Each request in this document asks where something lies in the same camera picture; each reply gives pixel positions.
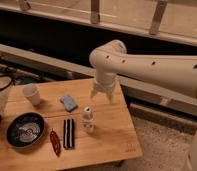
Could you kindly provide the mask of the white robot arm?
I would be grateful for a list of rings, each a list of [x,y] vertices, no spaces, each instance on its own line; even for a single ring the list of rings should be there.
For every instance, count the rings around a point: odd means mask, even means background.
[[[121,74],[197,100],[197,57],[184,55],[133,55],[125,44],[112,40],[89,55],[95,69],[91,97],[98,92],[113,99],[116,75]],[[182,171],[197,171],[197,131]]]

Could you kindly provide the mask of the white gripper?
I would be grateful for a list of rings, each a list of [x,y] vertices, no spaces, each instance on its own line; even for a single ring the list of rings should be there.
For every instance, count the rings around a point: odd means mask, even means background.
[[[92,99],[98,92],[108,92],[107,97],[110,103],[113,103],[114,88],[115,88],[116,75],[113,73],[96,72],[93,82],[93,89],[90,93]]]

